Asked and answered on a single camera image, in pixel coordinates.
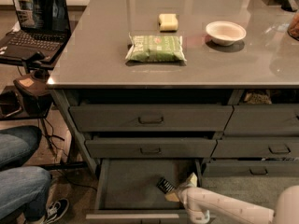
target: laptop screen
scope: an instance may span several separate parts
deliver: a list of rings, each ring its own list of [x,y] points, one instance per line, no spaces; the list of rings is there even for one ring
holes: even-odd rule
[[[65,0],[13,0],[22,30],[70,34]]]

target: white robotic arm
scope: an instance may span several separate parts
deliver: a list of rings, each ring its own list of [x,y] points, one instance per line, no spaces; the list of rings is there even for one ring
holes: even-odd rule
[[[288,188],[280,195],[275,213],[272,209],[197,188],[196,183],[197,177],[192,174],[177,189],[165,194],[168,201],[184,204],[194,224],[208,223],[209,211],[244,224],[299,223],[299,186]]]

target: jeans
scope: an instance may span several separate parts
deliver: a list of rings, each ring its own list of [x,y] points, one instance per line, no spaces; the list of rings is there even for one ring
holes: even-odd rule
[[[0,131],[0,168],[21,166],[38,149],[41,131],[21,126]],[[46,214],[50,174],[40,167],[17,167],[0,172],[0,223],[19,208],[28,221]]]

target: floor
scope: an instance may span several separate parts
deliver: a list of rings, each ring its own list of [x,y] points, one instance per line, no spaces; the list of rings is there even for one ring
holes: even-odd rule
[[[81,11],[70,11],[71,20],[78,21],[81,13]],[[13,11],[0,10],[0,36],[5,35],[15,22],[16,18]],[[0,91],[2,91],[6,85],[12,85],[12,80],[19,76],[20,74],[17,67],[0,64]],[[24,124],[40,126],[40,123],[36,119],[14,120],[1,121],[0,129]],[[53,106],[49,112],[46,125],[50,134],[54,134],[63,139],[65,138],[67,127],[55,106]],[[61,151],[61,148],[64,148],[64,141],[57,137],[52,138],[52,141],[57,148],[50,150],[46,139],[43,137],[40,148],[26,165],[60,163],[61,157],[64,155]],[[50,172],[53,179],[50,188],[49,203],[58,198],[66,197],[71,204],[64,218],[57,223],[86,223],[85,215],[93,210],[97,179],[87,168]],[[298,184],[298,177],[214,177],[204,178],[203,180],[203,187],[206,189],[269,208],[275,207],[275,203],[281,191],[287,187]],[[16,223],[23,223],[23,217],[20,216]],[[227,217],[217,217],[213,223],[234,224],[235,222]]]

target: laptop keyboard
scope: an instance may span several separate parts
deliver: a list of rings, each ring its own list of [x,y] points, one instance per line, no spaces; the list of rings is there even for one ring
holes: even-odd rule
[[[55,51],[64,41],[64,35],[27,34],[19,31],[8,44]]]

